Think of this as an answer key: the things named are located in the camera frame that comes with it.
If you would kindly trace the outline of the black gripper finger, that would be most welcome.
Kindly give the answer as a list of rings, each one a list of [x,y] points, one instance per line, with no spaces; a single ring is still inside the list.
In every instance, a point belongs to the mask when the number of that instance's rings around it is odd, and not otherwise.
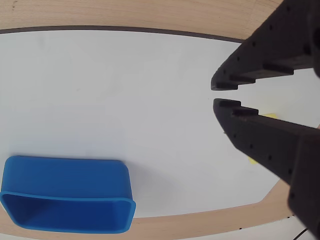
[[[236,149],[291,183],[302,125],[259,115],[235,100],[216,98],[213,111]]]
[[[218,68],[211,89],[236,90],[309,68],[320,74],[320,2],[284,0]]]

